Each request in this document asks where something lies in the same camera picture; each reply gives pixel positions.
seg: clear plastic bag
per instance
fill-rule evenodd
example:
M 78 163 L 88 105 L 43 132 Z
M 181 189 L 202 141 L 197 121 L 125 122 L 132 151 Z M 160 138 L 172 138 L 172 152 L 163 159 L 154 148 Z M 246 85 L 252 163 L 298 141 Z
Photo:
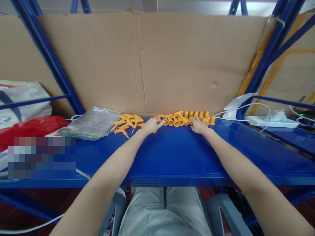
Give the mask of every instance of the clear plastic bag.
M 113 122 L 118 121 L 120 115 L 120 112 L 94 106 L 92 110 L 61 129 L 58 135 L 95 141 L 110 131 Z

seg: white cloth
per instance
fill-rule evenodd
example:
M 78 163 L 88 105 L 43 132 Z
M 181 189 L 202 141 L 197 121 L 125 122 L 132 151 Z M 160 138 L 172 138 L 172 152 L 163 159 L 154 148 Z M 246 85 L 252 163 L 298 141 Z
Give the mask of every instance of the white cloth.
M 196 188 L 136 187 L 119 236 L 148 235 L 211 235 Z

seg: white power strip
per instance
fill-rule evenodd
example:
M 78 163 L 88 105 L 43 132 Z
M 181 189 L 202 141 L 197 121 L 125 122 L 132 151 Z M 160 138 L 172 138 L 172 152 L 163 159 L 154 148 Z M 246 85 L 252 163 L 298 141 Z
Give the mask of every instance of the white power strip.
M 287 128 L 295 128 L 299 125 L 299 123 L 290 120 L 290 119 L 280 119 L 278 121 L 269 121 L 264 120 L 264 116 L 245 116 L 245 120 L 254 126 L 268 126 L 268 127 L 287 127 Z

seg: orange t-handle tool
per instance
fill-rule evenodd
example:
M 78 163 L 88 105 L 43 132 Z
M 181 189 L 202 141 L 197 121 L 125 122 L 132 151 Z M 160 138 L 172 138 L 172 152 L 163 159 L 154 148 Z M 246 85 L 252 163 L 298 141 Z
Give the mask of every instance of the orange t-handle tool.
M 173 116 L 173 114 L 165 115 L 166 119 L 168 120 L 168 125 L 170 125 L 170 126 L 174 125 L 174 121 L 172 120 L 172 116 Z
M 187 122 L 188 122 L 188 119 L 186 119 L 184 116 L 183 116 L 183 111 L 178 111 L 178 112 L 175 112 L 174 115 L 177 115 L 178 116 L 178 121 L 180 123 L 180 126 L 183 126 L 185 125 Z
M 180 123 L 179 123 L 179 121 L 178 121 L 178 119 L 176 117 L 177 116 L 175 116 L 175 115 L 171 116 L 171 118 L 174 120 L 174 126 L 178 127 L 178 126 L 180 126 Z
M 126 121 L 125 119 L 121 119 L 120 121 L 115 121 L 113 124 L 114 124 L 114 127 L 111 129 L 111 131 L 114 131 L 119 125 L 122 125 L 124 124 Z
M 187 122 L 185 123 L 185 125 L 189 125 L 190 124 L 190 119 L 189 119 L 189 115 L 188 115 L 188 111 L 185 112 L 184 117 L 186 118 Z
M 138 115 L 134 115 L 134 118 L 131 120 L 131 122 L 134 122 L 134 129 L 135 129 L 139 122 L 143 122 L 143 119 Z
M 129 126 L 131 126 L 131 127 L 133 127 L 134 125 L 133 125 L 133 123 L 129 120 L 129 118 L 127 117 L 127 116 L 125 116 L 125 115 L 121 115 L 121 116 L 119 116 L 120 118 L 122 118 L 122 119 L 125 119 L 126 120 L 126 123 L 127 123 L 127 125 L 129 125 Z
M 128 128 L 129 128 L 129 125 L 122 126 L 118 130 L 116 130 L 114 132 L 114 134 L 123 133 L 129 139 L 129 136 L 128 136 L 127 132 L 126 132 L 126 129 L 128 129 Z
M 160 119 L 160 121 L 162 121 L 161 120 L 161 117 L 162 117 L 163 115 L 158 115 L 158 116 L 155 116 L 154 118 L 158 118 L 158 119 Z
M 201 122 L 203 122 L 203 111 L 199 113 L 199 119 L 201 120 Z
M 139 124 L 137 124 L 137 126 L 139 126 L 139 127 L 142 128 L 142 127 L 144 126 L 144 124 L 145 124 L 145 123 L 139 123 Z
M 161 117 L 164 118 L 162 121 L 165 121 L 165 122 L 166 122 L 164 125 L 168 125 L 168 123 L 169 123 L 168 115 L 162 115 Z
M 216 120 L 216 117 L 215 116 L 211 116 L 210 125 L 214 125 L 215 120 Z
M 204 120 L 205 120 L 206 126 L 208 126 L 208 125 L 209 125 L 209 122 L 210 122 L 210 116 L 209 116 L 209 112 L 208 112 L 208 111 L 206 111 L 206 112 L 204 113 Z
M 194 118 L 197 119 L 197 116 L 199 117 L 199 112 L 196 111 L 196 112 L 194 113 Z
M 130 114 L 125 114 L 125 116 L 127 116 L 129 119 L 134 119 L 135 118 L 134 115 L 130 115 Z

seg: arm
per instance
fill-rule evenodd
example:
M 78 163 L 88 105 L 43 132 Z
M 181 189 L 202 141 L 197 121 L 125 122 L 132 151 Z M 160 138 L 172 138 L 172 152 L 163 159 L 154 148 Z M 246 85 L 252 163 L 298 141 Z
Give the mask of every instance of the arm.
M 226 172 L 242 190 L 265 235 L 315 235 L 314 228 L 257 166 L 198 117 L 191 120 L 192 130 L 205 136 Z
M 71 204 L 50 236 L 97 235 L 108 206 L 125 179 L 143 140 L 165 122 L 150 119 L 133 137 L 117 149 L 95 173 Z

